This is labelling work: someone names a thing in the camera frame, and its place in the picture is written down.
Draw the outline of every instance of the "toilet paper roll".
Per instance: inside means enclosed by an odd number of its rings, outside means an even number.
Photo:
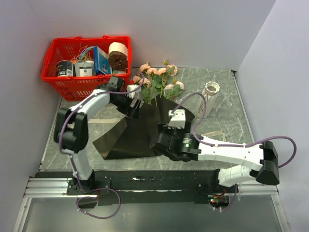
[[[118,42],[114,42],[108,49],[108,61],[113,70],[121,70],[127,68],[127,47]]]

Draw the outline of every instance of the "artificial flower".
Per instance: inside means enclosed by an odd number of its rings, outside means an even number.
[[[175,83],[176,85],[180,85],[180,89],[182,89],[182,90],[184,90],[184,85],[183,85],[183,83],[182,82],[180,82],[180,81],[176,81],[176,83]]]
[[[168,90],[168,89],[173,89],[174,85],[167,85],[164,88],[164,91]]]
[[[140,66],[140,71],[141,71],[141,72],[145,72],[145,71],[147,71],[148,69],[150,69],[149,63],[143,64],[143,65]]]
[[[171,73],[171,75],[170,75],[170,76],[174,76],[174,75],[176,75],[176,74],[177,74],[177,72],[178,72],[178,68],[176,67],[176,65],[171,64],[171,65],[168,65],[168,67],[169,67],[169,68],[175,67],[175,69],[174,69],[173,73]]]
[[[141,80],[141,78],[140,78],[139,76],[134,76],[134,77],[132,78],[132,80],[133,80],[134,83],[135,83],[135,82],[138,82],[139,80]]]
[[[166,68],[161,68],[158,70],[158,75],[162,75],[164,73],[166,73]]]
[[[152,73],[158,74],[158,70],[156,68],[150,68],[146,72],[146,74],[148,74],[148,75],[151,75]]]
[[[151,86],[151,82],[147,78],[144,78],[144,83],[143,84],[146,84],[147,88],[150,88],[150,86]]]

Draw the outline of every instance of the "gray marble floor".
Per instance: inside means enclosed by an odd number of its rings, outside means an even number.
[[[203,120],[197,128],[197,133],[203,134],[212,131],[222,131],[226,140],[234,143],[250,143],[249,128],[246,123],[237,89],[230,70],[179,68],[175,76],[184,83],[185,91],[175,99],[180,102],[186,95],[202,91],[208,81],[215,81],[220,85],[220,92],[210,115]],[[196,103],[199,96],[193,96],[184,103],[184,107],[196,114]],[[62,100],[61,107],[70,107],[77,102]],[[107,105],[98,112],[94,119],[123,118],[123,115],[113,105]],[[108,132],[115,123],[89,123],[89,142],[86,146],[89,163],[95,170],[214,170],[229,168],[230,163],[219,161],[191,161],[174,162],[165,156],[141,158],[104,160],[93,146],[92,142]],[[41,170],[70,170],[69,160],[58,151],[58,145],[53,141],[53,136],[48,141]]]

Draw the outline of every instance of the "red basket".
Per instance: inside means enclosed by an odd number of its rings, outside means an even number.
[[[88,77],[55,77],[56,64],[61,60],[71,60],[78,56],[84,46],[98,46],[108,54],[111,43],[119,42],[128,48],[128,67],[126,74],[115,75],[128,84],[131,72],[132,49],[128,36],[106,36],[102,38],[57,38],[48,50],[44,69],[41,74],[43,81],[48,82],[67,101],[81,101],[98,86],[107,83],[112,75],[98,75]]]

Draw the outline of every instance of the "black fabric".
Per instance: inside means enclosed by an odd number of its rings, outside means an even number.
[[[169,110],[177,104],[157,96],[157,104],[144,103],[140,108],[139,120],[123,118],[105,135],[93,142],[93,145],[105,160],[132,159],[154,157],[155,153],[150,147],[150,140],[157,134],[158,123],[169,122]],[[192,122],[194,115],[186,108],[186,121]]]

